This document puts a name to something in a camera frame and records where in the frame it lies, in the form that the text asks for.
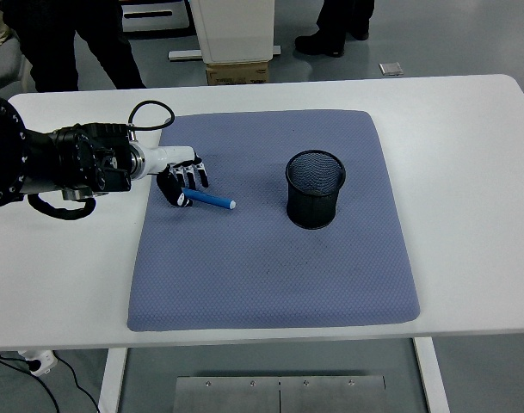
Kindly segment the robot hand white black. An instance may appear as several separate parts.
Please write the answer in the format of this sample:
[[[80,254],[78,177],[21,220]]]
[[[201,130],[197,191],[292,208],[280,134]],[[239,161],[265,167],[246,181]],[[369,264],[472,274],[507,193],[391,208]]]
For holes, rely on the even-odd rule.
[[[159,146],[142,149],[141,165],[135,179],[155,176],[164,198],[174,207],[190,207],[193,202],[183,189],[196,190],[196,177],[203,188],[209,186],[205,165],[190,146]]]

